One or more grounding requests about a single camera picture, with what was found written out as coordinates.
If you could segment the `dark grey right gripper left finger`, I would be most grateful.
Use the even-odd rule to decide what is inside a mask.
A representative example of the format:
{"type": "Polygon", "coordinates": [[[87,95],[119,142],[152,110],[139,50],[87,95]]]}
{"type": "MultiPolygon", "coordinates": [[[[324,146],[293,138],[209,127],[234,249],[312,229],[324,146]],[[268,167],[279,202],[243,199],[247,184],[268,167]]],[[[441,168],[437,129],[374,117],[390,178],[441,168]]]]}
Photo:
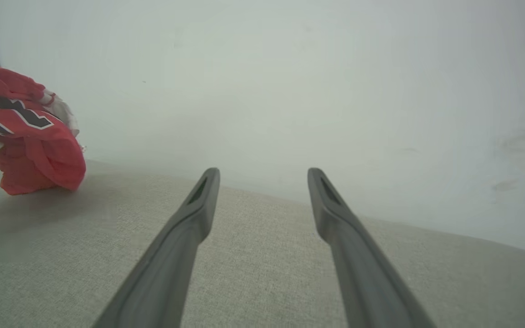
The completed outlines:
{"type": "Polygon", "coordinates": [[[197,249],[212,229],[220,172],[208,168],[92,328],[180,328],[197,249]]]}

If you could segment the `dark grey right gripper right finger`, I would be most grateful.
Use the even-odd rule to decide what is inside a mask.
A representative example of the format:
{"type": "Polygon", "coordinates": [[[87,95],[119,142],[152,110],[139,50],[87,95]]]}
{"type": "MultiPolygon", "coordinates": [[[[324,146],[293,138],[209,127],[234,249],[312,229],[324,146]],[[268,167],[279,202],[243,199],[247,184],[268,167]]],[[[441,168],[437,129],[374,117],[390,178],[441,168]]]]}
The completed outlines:
{"type": "Polygon", "coordinates": [[[333,254],[349,328],[436,328],[323,170],[308,170],[308,189],[317,232],[333,254]]]}

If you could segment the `red and white jersey shirt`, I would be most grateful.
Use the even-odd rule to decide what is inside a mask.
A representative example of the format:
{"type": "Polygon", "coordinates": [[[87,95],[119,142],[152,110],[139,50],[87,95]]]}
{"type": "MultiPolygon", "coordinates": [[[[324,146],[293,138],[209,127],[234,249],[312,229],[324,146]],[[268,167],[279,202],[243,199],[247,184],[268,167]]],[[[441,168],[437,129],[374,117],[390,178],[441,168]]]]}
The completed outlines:
{"type": "Polygon", "coordinates": [[[70,107],[56,93],[0,68],[0,186],[6,193],[75,191],[86,172],[79,131],[70,107]]]}

